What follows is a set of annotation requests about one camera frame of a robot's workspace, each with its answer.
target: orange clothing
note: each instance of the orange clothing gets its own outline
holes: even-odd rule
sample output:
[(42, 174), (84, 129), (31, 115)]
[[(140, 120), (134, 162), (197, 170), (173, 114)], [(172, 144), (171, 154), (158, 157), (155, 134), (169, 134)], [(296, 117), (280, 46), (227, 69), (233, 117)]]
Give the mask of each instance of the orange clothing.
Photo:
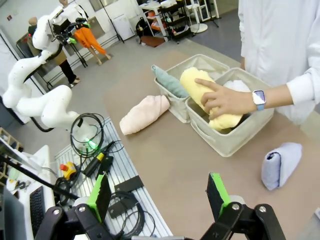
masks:
[(82, 27), (75, 31), (75, 38), (84, 48), (94, 47), (100, 54), (106, 55), (106, 50), (98, 43), (94, 34), (89, 28)]

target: yellow towel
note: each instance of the yellow towel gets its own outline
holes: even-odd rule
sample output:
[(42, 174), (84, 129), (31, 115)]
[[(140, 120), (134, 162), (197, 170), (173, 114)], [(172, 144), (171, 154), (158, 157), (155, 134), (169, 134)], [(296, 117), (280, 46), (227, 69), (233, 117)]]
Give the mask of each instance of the yellow towel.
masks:
[[(201, 103), (201, 98), (205, 93), (214, 92), (212, 89), (200, 85), (195, 82), (195, 79), (203, 79), (211, 82), (215, 82), (211, 79), (206, 71), (198, 70), (196, 67), (190, 67), (186, 69), (180, 78), (180, 83), (189, 93), (190, 97), (198, 104), (203, 110), (205, 107)], [(210, 110), (210, 115), (218, 110), (217, 107)], [(221, 131), (227, 128), (235, 127), (241, 120), (242, 115), (224, 114), (213, 120), (210, 120), (209, 126), (212, 129)]]

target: beige storage basket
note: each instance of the beige storage basket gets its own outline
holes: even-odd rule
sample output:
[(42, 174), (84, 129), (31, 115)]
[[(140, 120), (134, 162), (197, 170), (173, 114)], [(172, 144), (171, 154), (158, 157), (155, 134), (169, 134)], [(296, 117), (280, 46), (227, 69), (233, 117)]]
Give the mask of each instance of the beige storage basket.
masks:
[[(227, 81), (242, 80), (251, 91), (263, 90), (269, 86), (250, 73), (240, 69), (232, 68), (216, 83), (224, 85)], [(189, 97), (185, 102), (190, 116), (192, 128), (221, 156), (230, 157), (255, 136), (272, 118), (274, 109), (256, 111), (245, 116), (236, 128), (228, 134), (222, 134), (209, 127), (209, 116)]]
[[(202, 54), (197, 54), (179, 63), (178, 65), (171, 67), (166, 72), (169, 75), (180, 80), (181, 74), (184, 72), (184, 70), (191, 67), (196, 67), (199, 70), (204, 70), (208, 72), (210, 77), (214, 80), (216, 80), (218, 77), (220, 77), (222, 74), (224, 74), (227, 70), (230, 69), (227, 65), (217, 60), (214, 60)], [(154, 79), (154, 82), (159, 87), (161, 95), (165, 95), (168, 98), (170, 102), (169, 111), (182, 123), (184, 124), (189, 123), (190, 117), (186, 107), (187, 97), (185, 98), (176, 97), (171, 92), (169, 92), (165, 87), (163, 87), (158, 82), (157, 78)]]

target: pink towel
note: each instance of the pink towel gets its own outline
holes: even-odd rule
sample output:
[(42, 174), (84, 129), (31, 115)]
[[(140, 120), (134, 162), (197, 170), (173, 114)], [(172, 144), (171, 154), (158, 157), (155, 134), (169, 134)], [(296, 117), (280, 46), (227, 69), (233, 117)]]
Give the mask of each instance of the pink towel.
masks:
[(147, 96), (120, 121), (124, 135), (134, 134), (157, 120), (170, 107), (168, 99), (162, 96)]

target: white robotic arm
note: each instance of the white robotic arm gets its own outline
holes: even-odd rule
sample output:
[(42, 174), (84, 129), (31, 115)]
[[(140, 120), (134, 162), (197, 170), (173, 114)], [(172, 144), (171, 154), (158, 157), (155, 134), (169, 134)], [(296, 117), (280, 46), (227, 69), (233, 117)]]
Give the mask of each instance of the white robotic arm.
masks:
[[(8, 75), (8, 89), (2, 100), (7, 108), (15, 108), (26, 117), (41, 117), (43, 124), (49, 128), (64, 128), (70, 131), (73, 122), (79, 116), (74, 111), (67, 111), (72, 97), (71, 89), (61, 85), (43, 96), (31, 97), (31, 89), (24, 84), (30, 73), (58, 52), (60, 43), (54, 39), (50, 25), (62, 12), (62, 7), (57, 7), (52, 14), (42, 16), (38, 20), (32, 42), (34, 47), (42, 52), (38, 56), (20, 59), (15, 63)], [(84, 139), (94, 136), (95, 129), (84, 122), (74, 134), (77, 135), (77, 140), (84, 142)]]

